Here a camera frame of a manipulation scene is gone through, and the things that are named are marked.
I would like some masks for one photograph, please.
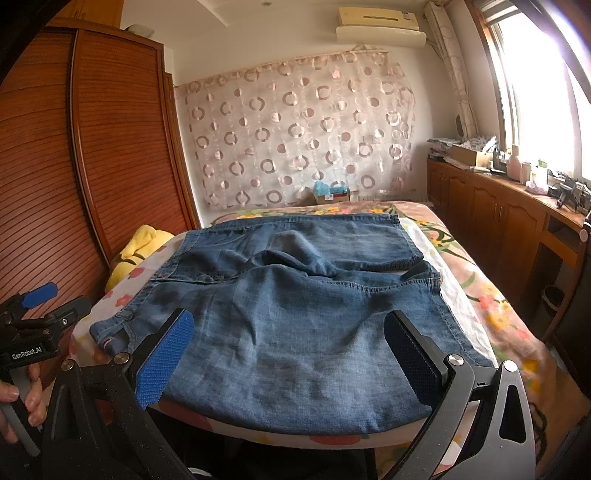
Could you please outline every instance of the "window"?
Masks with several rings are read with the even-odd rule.
[[[494,22],[507,143],[521,160],[591,180],[591,105],[552,38],[523,13]]]

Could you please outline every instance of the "fingernail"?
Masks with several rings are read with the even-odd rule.
[[[15,401],[18,398],[18,388],[15,386],[8,387],[8,398],[10,401]]]

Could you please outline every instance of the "wooden desk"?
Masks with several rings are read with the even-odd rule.
[[[427,172],[438,216],[529,323],[562,263],[575,267],[584,215],[505,178],[432,160]]]

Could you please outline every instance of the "circle pattern curtain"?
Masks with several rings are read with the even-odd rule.
[[[384,51],[279,61],[179,87],[189,170],[210,210],[303,203],[314,183],[400,194],[414,95]]]

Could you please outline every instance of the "trash can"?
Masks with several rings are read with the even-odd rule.
[[[555,285],[546,285],[542,290],[542,304],[552,318],[564,300],[564,292]]]

